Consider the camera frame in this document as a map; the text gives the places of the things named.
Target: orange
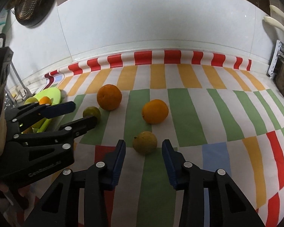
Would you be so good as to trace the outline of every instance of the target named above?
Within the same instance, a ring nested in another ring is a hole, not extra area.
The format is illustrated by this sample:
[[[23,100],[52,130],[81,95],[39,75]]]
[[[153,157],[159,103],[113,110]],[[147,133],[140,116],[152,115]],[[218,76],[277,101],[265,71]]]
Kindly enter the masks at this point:
[[[107,111],[111,111],[120,106],[122,93],[117,86],[107,84],[102,86],[97,93],[99,106]]]
[[[162,100],[155,99],[144,105],[142,108],[142,117],[149,124],[159,124],[163,122],[168,115],[168,106]]]
[[[51,99],[47,96],[42,97],[39,100],[39,105],[42,105],[42,104],[50,104],[51,105]]]

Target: white handle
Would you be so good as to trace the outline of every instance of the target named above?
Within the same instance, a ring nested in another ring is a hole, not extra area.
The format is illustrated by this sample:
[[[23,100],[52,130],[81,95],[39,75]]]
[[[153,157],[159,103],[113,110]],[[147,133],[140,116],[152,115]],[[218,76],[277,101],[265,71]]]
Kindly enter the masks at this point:
[[[269,7],[272,11],[275,11],[278,15],[280,15],[282,17],[282,19],[284,19],[284,12],[281,9],[279,9],[276,6],[273,6],[273,5],[269,5]]]
[[[270,24],[270,25],[272,25],[276,28],[279,28],[281,31],[284,32],[284,26],[279,21],[277,21],[276,19],[273,19],[272,17],[269,17],[269,16],[264,16],[264,20],[268,24]]]

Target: green plate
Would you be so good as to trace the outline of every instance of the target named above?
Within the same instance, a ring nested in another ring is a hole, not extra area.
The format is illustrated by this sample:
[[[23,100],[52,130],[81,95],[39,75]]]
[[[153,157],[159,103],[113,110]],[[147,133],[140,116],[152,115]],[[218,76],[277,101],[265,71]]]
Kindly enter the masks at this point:
[[[48,88],[40,91],[38,94],[34,95],[35,98],[38,99],[38,101],[42,98],[47,96],[51,99],[52,105],[57,105],[61,101],[61,92],[58,88]],[[42,126],[39,129],[33,129],[34,132],[43,132],[46,130],[48,125],[50,124],[51,119],[46,119]]]

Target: red and white border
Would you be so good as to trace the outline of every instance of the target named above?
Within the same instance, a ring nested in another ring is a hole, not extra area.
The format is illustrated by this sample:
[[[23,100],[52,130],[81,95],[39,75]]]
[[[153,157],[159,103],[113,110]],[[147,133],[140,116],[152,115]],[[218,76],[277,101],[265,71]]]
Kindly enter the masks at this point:
[[[247,58],[193,50],[132,51],[82,60],[49,72],[44,75],[47,79],[44,89],[49,88],[55,82],[55,78],[61,74],[74,76],[107,68],[151,64],[196,64],[250,71],[251,63]]]

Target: red stripe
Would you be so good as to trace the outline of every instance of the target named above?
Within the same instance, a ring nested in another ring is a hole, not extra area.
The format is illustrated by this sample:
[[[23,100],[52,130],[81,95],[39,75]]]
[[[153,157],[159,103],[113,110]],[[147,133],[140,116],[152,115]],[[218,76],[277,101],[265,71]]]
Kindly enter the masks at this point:
[[[135,65],[150,65],[152,63],[152,51],[134,52]]]
[[[91,71],[99,71],[101,70],[101,66],[98,63],[98,58],[96,59],[91,59],[87,61],[87,65],[91,68]]]
[[[54,77],[49,75],[49,73],[45,74],[44,77],[49,79],[49,83],[44,87],[44,89],[47,89],[52,85],[52,83],[54,82],[55,79],[54,79]]]
[[[242,62],[243,62],[243,58],[241,58],[241,57],[236,57],[237,58],[237,60],[236,60],[236,62],[235,62],[235,64],[233,65],[233,68],[234,69],[239,69],[239,66],[242,64]]]
[[[23,224],[24,224],[24,211],[17,212],[17,222],[18,222],[18,224],[23,226]]]
[[[181,50],[164,50],[164,64],[180,64]]]
[[[79,67],[79,63],[74,63],[74,64],[69,65],[68,69],[70,69],[74,75],[83,73],[83,70]]]
[[[266,221],[266,227],[276,227],[279,221],[280,213],[280,198],[279,193],[276,193],[272,198],[268,200],[268,216]]]
[[[224,54],[214,53],[214,57],[211,60],[211,65],[212,66],[223,66],[225,59],[226,59],[226,56]]]
[[[194,65],[200,65],[202,58],[203,58],[203,52],[194,51],[193,58],[191,59],[191,63]]]
[[[284,155],[276,132],[268,132],[267,137],[270,141],[271,148],[273,150],[273,157],[276,161],[276,166],[278,169],[278,179],[279,179],[279,189],[281,190],[284,187]]]
[[[116,147],[108,147],[108,146],[96,146],[95,148],[95,163],[102,161],[104,156],[108,152],[112,152],[115,150]],[[109,226],[111,226],[111,214],[113,212],[113,205],[114,205],[114,194],[115,190],[113,191],[104,191],[104,198],[105,198],[105,205],[106,205],[106,212]]]
[[[108,56],[107,61],[111,65],[111,68],[123,66],[121,54],[115,54],[115,55]]]
[[[251,60],[248,60],[248,66],[246,67],[246,70],[250,71],[250,67],[251,67]]]
[[[55,71],[50,72],[50,75],[51,75],[51,76],[55,76],[55,75],[57,75],[57,74],[58,74],[58,70],[55,70]]]
[[[35,202],[34,202],[34,206],[36,206],[37,204],[38,204],[38,202],[40,201],[40,199],[37,197],[37,196],[35,196]]]

